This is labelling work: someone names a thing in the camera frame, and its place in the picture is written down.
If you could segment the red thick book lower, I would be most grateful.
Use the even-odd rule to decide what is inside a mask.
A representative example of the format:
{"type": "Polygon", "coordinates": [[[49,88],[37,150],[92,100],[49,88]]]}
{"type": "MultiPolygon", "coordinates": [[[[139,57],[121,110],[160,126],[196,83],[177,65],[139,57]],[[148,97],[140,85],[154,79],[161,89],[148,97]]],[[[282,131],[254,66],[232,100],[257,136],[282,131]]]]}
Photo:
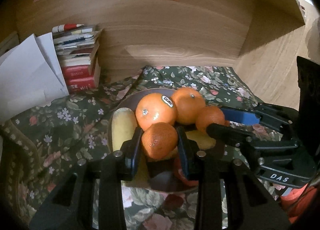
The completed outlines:
{"type": "Polygon", "coordinates": [[[99,85],[100,70],[99,64],[96,63],[93,75],[84,78],[65,79],[69,93],[97,88],[99,85]]]}

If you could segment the floral dark green cloth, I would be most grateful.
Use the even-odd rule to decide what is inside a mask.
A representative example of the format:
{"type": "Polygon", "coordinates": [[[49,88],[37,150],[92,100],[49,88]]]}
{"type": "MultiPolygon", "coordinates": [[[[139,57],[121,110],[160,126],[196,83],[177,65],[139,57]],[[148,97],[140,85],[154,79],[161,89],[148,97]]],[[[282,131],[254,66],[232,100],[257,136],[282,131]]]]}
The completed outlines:
{"type": "MultiPolygon", "coordinates": [[[[76,161],[111,152],[107,126],[122,99],[181,87],[197,90],[208,105],[250,109],[263,102],[231,67],[146,66],[133,77],[33,107],[1,123],[1,194],[15,215],[28,226],[76,161]]],[[[167,194],[122,184],[127,229],[194,229],[197,190],[167,194]]]]}

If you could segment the large orange with Dole sticker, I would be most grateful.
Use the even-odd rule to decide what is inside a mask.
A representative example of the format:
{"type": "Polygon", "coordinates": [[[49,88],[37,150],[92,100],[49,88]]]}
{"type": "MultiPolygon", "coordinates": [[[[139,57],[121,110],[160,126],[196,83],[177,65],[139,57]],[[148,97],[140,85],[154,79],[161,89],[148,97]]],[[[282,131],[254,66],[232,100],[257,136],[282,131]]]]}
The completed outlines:
{"type": "Polygon", "coordinates": [[[138,125],[146,131],[151,125],[159,122],[174,125],[177,109],[169,97],[156,92],[144,96],[139,101],[135,116],[138,125]]]}

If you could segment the red thick book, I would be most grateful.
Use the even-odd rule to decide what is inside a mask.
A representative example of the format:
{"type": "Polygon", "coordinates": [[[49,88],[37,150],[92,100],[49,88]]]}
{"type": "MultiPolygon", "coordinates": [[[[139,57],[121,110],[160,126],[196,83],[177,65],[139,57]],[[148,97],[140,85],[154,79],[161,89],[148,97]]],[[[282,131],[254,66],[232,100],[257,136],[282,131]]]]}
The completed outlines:
{"type": "Polygon", "coordinates": [[[99,64],[96,63],[93,75],[84,78],[65,79],[69,93],[97,88],[99,85],[100,70],[99,64]]]}
{"type": "Polygon", "coordinates": [[[84,78],[93,75],[96,57],[76,57],[60,62],[65,79],[84,78]]]}

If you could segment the red thick book upper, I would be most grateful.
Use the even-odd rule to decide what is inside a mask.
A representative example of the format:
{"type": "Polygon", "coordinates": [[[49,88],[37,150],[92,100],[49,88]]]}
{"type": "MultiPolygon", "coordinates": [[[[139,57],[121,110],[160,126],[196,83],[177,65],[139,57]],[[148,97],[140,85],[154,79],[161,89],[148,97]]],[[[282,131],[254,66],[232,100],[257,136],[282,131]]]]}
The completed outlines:
{"type": "Polygon", "coordinates": [[[76,57],[60,62],[65,79],[84,78],[93,75],[96,57],[76,57]]]}

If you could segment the yellow sugarcane piece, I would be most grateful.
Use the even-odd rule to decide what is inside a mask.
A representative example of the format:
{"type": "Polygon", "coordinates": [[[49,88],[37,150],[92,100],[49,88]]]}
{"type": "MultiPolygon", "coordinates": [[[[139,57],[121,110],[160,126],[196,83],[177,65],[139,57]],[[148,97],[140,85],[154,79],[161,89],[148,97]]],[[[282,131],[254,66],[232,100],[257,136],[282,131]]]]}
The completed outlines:
{"type": "MultiPolygon", "coordinates": [[[[216,145],[216,140],[214,138],[211,138],[208,135],[206,135],[198,130],[187,131],[185,134],[187,136],[187,139],[193,140],[197,143],[200,150],[211,149],[211,148],[215,147],[215,145],[216,145]]],[[[162,160],[171,159],[174,156],[176,156],[177,154],[178,154],[178,148],[176,147],[170,153],[168,153],[167,156],[162,158],[162,160]]]]}
{"type": "Polygon", "coordinates": [[[136,127],[136,117],[130,108],[119,108],[114,112],[111,121],[113,151],[120,150],[123,142],[132,139],[136,127]]]}

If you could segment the stack of papers and booklets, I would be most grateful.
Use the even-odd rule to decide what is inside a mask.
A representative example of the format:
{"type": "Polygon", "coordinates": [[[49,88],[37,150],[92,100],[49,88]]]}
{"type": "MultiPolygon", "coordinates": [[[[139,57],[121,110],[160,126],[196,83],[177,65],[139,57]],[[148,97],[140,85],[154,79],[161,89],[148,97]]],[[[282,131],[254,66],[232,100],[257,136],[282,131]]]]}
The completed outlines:
{"type": "Polygon", "coordinates": [[[99,49],[101,30],[96,26],[53,33],[56,55],[61,67],[92,66],[99,49]]]}

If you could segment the red white marker pen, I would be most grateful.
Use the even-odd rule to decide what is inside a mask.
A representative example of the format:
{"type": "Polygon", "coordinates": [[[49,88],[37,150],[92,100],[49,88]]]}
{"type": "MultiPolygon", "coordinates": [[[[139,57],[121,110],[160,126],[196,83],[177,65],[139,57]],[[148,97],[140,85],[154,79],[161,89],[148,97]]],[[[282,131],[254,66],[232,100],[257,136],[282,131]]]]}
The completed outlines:
{"type": "Polygon", "coordinates": [[[84,24],[62,24],[62,25],[54,26],[52,28],[52,32],[53,33],[65,32],[65,31],[74,30],[82,26],[84,26],[84,24]]]}

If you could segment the white paper sheets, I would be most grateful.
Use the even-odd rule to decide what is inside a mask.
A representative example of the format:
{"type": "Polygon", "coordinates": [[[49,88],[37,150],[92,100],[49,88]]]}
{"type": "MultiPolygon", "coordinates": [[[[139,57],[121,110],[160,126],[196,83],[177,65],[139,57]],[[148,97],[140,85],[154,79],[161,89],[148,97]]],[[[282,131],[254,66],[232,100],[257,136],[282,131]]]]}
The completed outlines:
{"type": "Polygon", "coordinates": [[[1,56],[1,121],[69,95],[51,32],[30,35],[1,56]]]}

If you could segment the small mandarin orange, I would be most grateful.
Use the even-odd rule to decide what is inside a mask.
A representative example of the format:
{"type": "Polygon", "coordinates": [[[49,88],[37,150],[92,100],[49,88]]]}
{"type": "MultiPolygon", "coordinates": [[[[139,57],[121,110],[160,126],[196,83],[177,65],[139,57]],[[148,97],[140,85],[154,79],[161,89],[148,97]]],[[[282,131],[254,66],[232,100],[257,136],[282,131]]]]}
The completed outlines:
{"type": "Polygon", "coordinates": [[[205,106],[197,115],[196,128],[198,131],[206,134],[207,127],[213,123],[225,125],[225,115],[217,106],[205,106]]]}

